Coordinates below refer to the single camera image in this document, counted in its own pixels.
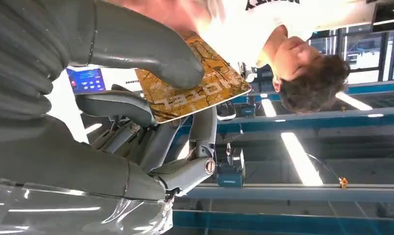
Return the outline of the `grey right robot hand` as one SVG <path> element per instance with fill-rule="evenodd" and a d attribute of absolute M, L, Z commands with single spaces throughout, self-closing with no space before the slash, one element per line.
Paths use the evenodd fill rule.
<path fill-rule="evenodd" d="M 0 232 L 161 234 L 214 172 L 208 147 L 168 164 L 76 141 L 47 95 L 68 66 L 143 69 L 179 89 L 204 70 L 180 34 L 104 0 L 0 0 Z"/>

